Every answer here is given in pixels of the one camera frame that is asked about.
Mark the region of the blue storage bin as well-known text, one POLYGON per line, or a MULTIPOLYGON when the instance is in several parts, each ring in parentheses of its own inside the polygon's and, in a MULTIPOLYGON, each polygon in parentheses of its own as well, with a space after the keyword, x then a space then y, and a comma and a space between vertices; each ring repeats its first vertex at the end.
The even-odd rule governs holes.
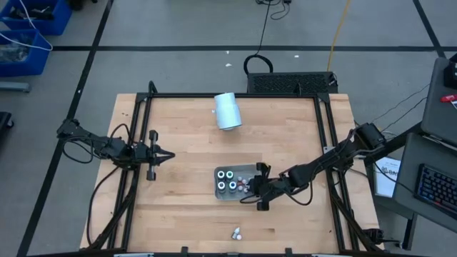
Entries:
POLYGON ((0 77, 42 74, 50 50, 36 29, 0 31, 0 77))
POLYGON ((11 30, 35 28, 43 35, 62 35, 71 14, 66 0, 8 0, 0 21, 11 30))

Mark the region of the black device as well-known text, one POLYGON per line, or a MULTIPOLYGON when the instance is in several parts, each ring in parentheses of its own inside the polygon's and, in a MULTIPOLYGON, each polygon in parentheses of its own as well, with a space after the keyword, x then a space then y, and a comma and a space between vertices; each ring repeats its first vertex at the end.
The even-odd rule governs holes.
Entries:
POLYGON ((443 70, 443 81, 445 87, 457 90, 457 53, 449 59, 443 70))

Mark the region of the black backlit keyboard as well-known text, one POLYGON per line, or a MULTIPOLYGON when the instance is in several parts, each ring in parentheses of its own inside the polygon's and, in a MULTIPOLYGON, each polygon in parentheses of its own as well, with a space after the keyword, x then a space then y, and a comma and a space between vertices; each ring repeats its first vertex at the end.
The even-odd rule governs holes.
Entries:
POLYGON ((421 163, 414 197, 457 220, 457 176, 421 163))

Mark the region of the white cylinder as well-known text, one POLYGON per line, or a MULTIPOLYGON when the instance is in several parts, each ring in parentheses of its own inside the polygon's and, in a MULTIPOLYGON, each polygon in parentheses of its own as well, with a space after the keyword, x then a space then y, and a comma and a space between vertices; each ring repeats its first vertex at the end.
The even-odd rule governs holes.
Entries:
POLYGON ((236 103, 235 93, 214 96, 216 123, 220 130, 228 131, 242 125, 241 112, 236 103))

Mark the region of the grey desk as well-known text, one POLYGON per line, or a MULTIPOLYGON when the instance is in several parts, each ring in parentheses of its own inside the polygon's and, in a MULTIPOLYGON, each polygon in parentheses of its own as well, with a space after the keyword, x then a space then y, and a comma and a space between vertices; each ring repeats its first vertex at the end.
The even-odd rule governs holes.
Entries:
POLYGON ((400 205, 457 233, 457 220, 414 197, 421 163, 457 176, 457 151, 441 143, 412 134, 406 140, 393 199, 400 205))
POLYGON ((444 70, 448 65, 449 60, 442 57, 434 62, 421 129, 457 147, 457 108, 441 102, 443 96, 457 94, 457 89, 444 85, 444 70))

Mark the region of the grey bar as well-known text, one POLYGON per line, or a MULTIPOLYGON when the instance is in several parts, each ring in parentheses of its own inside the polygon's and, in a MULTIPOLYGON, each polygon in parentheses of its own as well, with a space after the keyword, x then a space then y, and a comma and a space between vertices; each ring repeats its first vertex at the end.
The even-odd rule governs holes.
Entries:
POLYGON ((31 87, 28 83, 0 81, 0 91, 21 91, 30 92, 31 87))

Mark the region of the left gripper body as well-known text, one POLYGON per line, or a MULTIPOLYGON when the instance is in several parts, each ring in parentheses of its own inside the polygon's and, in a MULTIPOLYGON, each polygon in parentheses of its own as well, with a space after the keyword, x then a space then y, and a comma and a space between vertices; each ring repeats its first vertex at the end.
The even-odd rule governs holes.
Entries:
POLYGON ((154 171, 154 161, 156 158, 156 153, 154 152, 154 146, 158 139, 158 133, 155 130, 149 131, 149 140, 150 146, 147 146, 145 143, 138 143, 134 146, 134 161, 137 164, 147 163, 149 169, 146 172, 146 179, 148 181, 156 180, 156 173, 154 171))

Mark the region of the white printed paper sheet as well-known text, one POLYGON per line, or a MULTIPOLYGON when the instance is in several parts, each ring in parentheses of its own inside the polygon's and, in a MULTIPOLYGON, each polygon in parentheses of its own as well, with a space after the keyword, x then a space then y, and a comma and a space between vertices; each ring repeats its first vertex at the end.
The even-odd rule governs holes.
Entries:
POLYGON ((375 165, 375 194, 391 198, 393 196, 396 179, 399 173, 401 162, 399 160, 384 157, 379 159, 375 165))

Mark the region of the grey plastic bin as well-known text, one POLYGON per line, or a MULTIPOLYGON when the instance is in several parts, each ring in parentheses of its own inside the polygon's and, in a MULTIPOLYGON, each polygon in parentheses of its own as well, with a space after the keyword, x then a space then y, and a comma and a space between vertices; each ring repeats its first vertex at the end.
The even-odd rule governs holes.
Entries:
POLYGON ((245 198, 247 196, 251 196, 249 193, 244 193, 243 190, 246 188, 242 183, 242 181, 238 181, 238 176, 241 176, 243 179, 248 180, 250 178, 253 178, 255 175, 260 175, 261 172, 256 170, 256 165, 255 164, 249 164, 249 165, 237 165, 237 166, 219 166, 214 169, 214 195, 215 197, 220 200, 220 201, 239 201, 242 198, 245 198), (227 179, 225 177, 224 180, 220 180, 217 178, 217 172, 218 171, 224 171, 225 173, 227 171, 233 171, 233 178, 232 179, 227 179), (223 193, 219 193, 217 189, 217 183, 219 181, 224 181, 226 183, 226 191, 223 193), (239 191, 238 187, 235 191, 230 191, 229 190, 229 182, 230 181, 235 181, 238 186, 243 186, 243 190, 239 191))

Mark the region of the black computer case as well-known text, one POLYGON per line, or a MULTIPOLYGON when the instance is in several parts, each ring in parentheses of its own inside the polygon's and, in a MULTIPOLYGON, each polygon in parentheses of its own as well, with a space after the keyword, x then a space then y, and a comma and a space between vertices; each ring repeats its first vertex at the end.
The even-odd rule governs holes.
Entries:
POLYGON ((334 73, 322 72, 283 72, 252 73, 248 75, 248 93, 317 94, 338 92, 338 81, 334 73))

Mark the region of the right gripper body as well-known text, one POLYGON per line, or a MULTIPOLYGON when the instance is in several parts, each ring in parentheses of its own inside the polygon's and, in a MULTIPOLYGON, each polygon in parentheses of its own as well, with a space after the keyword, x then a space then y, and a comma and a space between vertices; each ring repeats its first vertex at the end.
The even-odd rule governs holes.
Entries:
POLYGON ((253 194, 259 197, 256 202, 258 211, 268 211, 269 202, 291 191, 291 184, 287 177, 269 178, 271 167, 266 163, 256 163, 256 170, 260 175, 253 178, 253 194))

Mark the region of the black aluminium table frame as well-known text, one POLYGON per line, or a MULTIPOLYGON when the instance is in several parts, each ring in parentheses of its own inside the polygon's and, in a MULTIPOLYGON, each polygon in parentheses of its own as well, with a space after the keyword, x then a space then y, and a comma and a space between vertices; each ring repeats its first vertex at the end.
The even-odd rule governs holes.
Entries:
POLYGON ((302 194, 277 198, 268 211, 240 203, 242 192, 228 193, 225 201, 216 197, 221 167, 265 162, 277 175, 322 153, 327 144, 322 112, 315 95, 120 95, 112 122, 126 122, 129 129, 111 128, 110 134, 138 144, 156 130, 159 144, 175 157, 156 169, 153 181, 147 179, 147 165, 122 171, 110 161, 101 163, 93 227, 100 230, 108 221, 108 208, 130 201, 104 248, 376 252, 377 245, 344 208, 329 172, 302 194))

